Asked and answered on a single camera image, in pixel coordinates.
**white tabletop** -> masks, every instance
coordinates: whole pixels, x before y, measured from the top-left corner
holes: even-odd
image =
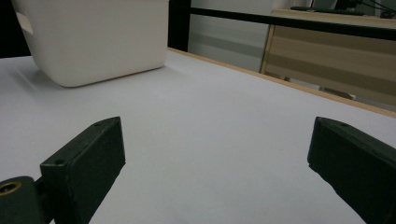
[[[306,161],[314,119],[396,147],[396,119],[169,51],[160,69],[66,89],[0,60],[0,180],[120,116],[127,163],[91,223],[364,223]]]

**white wall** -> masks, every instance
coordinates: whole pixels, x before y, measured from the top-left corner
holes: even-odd
[[[305,4],[306,0],[192,0],[191,6],[270,15],[273,8]],[[189,52],[260,71],[268,25],[191,15]]]

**white plastic bin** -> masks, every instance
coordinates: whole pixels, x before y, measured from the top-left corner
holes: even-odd
[[[165,63],[169,0],[13,0],[37,66],[76,87]]]

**white table surface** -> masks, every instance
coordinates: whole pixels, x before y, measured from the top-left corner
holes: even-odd
[[[396,119],[169,51],[160,69],[66,89],[0,60],[0,180],[121,116],[127,163],[91,223],[364,223],[306,161],[314,119],[396,147]]]

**white container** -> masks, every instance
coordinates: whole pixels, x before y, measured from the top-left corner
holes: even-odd
[[[76,87],[165,63],[168,0],[13,0],[37,66]]]

